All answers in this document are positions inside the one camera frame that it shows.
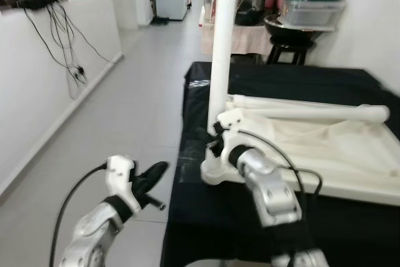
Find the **vertical white pole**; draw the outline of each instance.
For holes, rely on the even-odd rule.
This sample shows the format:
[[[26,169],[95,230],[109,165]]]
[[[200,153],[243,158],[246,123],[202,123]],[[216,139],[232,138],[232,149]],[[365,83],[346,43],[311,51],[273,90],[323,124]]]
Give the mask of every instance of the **vertical white pole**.
[[[211,87],[208,107],[208,132],[215,134],[212,127],[217,116],[225,111],[228,93],[229,66],[231,62],[232,35],[237,0],[217,0],[212,49]],[[206,160],[201,165],[201,177],[208,184],[223,181],[221,160],[206,150]]]
[[[208,107],[210,134],[215,133],[212,126],[217,121],[217,116],[225,111],[235,13],[236,0],[217,0]]]

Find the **stool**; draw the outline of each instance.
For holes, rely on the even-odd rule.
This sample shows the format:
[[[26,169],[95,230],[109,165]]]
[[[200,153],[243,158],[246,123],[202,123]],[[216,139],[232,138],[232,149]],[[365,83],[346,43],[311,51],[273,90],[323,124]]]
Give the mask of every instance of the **stool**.
[[[315,45],[314,42],[307,38],[293,38],[290,36],[272,36],[270,42],[273,47],[268,56],[267,65],[278,63],[281,53],[294,53],[292,64],[304,65],[307,51]]]

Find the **black tablecloth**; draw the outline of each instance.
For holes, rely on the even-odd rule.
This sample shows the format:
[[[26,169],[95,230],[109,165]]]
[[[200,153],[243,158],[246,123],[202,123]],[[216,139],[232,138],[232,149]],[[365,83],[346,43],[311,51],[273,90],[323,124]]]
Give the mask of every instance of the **black tablecloth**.
[[[200,259],[269,262],[271,232],[261,229],[243,184],[208,186],[200,179],[205,145],[211,63],[193,63],[186,75],[183,132],[164,236],[161,266]],[[310,66],[231,65],[229,93],[333,104],[383,104],[400,139],[400,99],[367,72]],[[309,227],[331,267],[400,266],[400,209],[320,196]]]

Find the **white pvc pipe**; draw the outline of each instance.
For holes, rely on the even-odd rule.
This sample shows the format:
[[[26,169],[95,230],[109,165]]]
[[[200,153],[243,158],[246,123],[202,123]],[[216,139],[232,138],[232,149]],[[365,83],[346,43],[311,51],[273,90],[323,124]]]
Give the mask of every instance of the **white pvc pipe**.
[[[368,105],[354,108],[247,109],[246,111],[269,118],[361,120],[374,123],[383,123],[390,115],[386,106]]]
[[[228,93],[229,66],[231,62],[232,35],[236,13],[236,0],[216,0],[214,44],[210,100],[208,108],[208,132],[214,134],[213,124],[217,116],[225,112]]]

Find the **hallway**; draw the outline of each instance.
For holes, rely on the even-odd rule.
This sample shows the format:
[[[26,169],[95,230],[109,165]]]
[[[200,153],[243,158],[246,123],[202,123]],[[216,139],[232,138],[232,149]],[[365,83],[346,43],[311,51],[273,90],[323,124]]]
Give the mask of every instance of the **hallway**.
[[[183,22],[149,26],[47,146],[22,172],[0,205],[0,266],[48,266],[51,233],[66,193],[86,172],[114,154],[171,166],[152,195],[168,204],[181,133],[184,75],[201,53],[198,20],[203,0]],[[56,266],[73,226],[108,195],[104,173],[77,191],[64,216]],[[159,266],[168,209],[146,208],[128,221],[107,257],[108,266]]]

